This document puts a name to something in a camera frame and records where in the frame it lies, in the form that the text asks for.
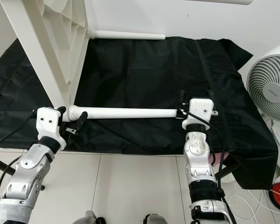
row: black tarp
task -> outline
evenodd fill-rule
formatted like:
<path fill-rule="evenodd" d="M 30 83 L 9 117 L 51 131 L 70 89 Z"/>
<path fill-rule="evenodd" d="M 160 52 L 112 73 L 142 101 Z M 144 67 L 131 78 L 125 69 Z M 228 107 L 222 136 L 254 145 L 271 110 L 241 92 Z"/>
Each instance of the black tarp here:
<path fill-rule="evenodd" d="M 251 54 L 229 40 L 94 40 L 88 44 L 75 105 L 124 108 L 176 108 L 185 100 L 208 97 L 219 116 L 211 123 L 222 133 L 229 164 L 246 189 L 270 187 L 278 149 L 245 90 L 237 70 Z M 0 59 L 0 137 L 31 112 L 51 103 L 21 45 L 15 41 Z M 182 154 L 185 131 L 178 119 L 87 120 L 66 150 L 118 154 Z M 36 141 L 35 121 L 1 144 L 27 148 Z M 213 130 L 208 141 L 221 144 Z"/>

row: electric fan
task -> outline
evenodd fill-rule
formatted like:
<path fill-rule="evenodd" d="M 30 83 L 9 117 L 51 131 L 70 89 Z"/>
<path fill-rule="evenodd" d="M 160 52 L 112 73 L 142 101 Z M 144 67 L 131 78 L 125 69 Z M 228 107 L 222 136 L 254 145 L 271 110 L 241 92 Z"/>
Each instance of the electric fan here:
<path fill-rule="evenodd" d="M 272 120 L 271 131 L 278 145 L 280 167 L 280 46 L 268 52 L 251 68 L 247 89 L 255 105 Z M 274 190 L 280 191 L 280 176 L 274 181 Z M 280 195 L 269 193 L 273 204 L 280 209 Z"/>

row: white rod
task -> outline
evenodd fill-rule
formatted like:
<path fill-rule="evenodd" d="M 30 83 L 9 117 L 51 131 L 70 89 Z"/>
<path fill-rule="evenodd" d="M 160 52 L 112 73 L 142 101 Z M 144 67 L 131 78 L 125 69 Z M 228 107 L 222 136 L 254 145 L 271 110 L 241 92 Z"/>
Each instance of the white rod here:
<path fill-rule="evenodd" d="M 124 118 L 175 118 L 176 110 L 172 109 L 133 109 L 133 108 L 100 108 L 78 107 L 70 105 L 63 116 L 63 121 L 78 120 L 86 111 L 87 119 L 124 119 Z"/>
<path fill-rule="evenodd" d="M 229 3 L 237 5 L 249 5 L 253 0 L 191 0 L 191 1 L 208 1 L 208 2 L 218 2 L 218 3 Z"/>
<path fill-rule="evenodd" d="M 136 40 L 164 40 L 164 34 L 143 34 L 104 30 L 89 30 L 91 39 L 136 39 Z"/>

